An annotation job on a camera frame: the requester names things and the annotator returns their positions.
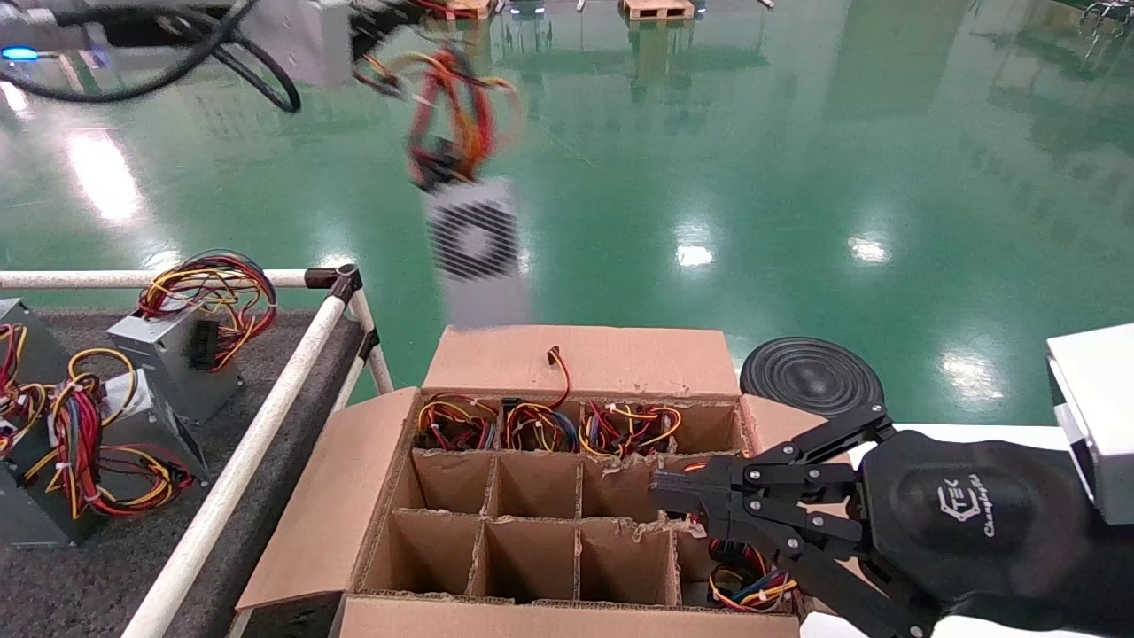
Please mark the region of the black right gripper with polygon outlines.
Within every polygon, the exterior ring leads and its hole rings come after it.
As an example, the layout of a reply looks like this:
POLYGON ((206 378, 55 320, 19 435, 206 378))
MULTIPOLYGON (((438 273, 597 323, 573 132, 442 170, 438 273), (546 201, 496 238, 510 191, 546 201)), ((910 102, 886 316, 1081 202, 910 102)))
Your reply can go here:
POLYGON ((1032 631, 1094 630, 1095 511, 1069 456, 895 433, 885 405, 862 405, 750 459, 717 456, 697 470, 655 470, 649 497, 665 512, 706 517, 716 541, 745 542, 772 558, 866 637, 931 637, 933 626, 794 526, 745 514, 750 502, 858 500, 858 569, 930 621, 967 615, 1032 631), (882 444, 857 470, 835 461, 868 441, 882 444))

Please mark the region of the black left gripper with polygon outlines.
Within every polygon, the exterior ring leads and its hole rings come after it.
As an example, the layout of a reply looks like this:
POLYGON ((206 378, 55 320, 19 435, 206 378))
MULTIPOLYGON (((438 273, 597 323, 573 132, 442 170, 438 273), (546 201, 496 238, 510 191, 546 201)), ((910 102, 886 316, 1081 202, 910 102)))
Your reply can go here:
MULTIPOLYGON (((111 17, 100 23, 101 40, 116 49, 191 48, 208 40, 230 12, 246 5, 96 5, 111 17), (167 11, 201 12, 193 23, 167 11)), ((380 42, 405 26, 418 24, 421 1, 352 1, 352 41, 380 42)))

